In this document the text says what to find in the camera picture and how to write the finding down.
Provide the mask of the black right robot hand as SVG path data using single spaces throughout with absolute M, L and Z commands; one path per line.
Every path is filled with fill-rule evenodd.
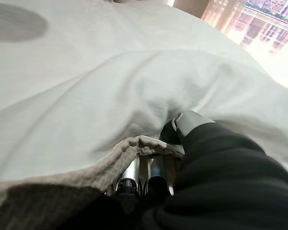
M 288 172 L 253 140 L 193 111 L 160 134 L 185 155 L 174 183 L 133 204 L 102 196 L 64 230 L 288 230 Z

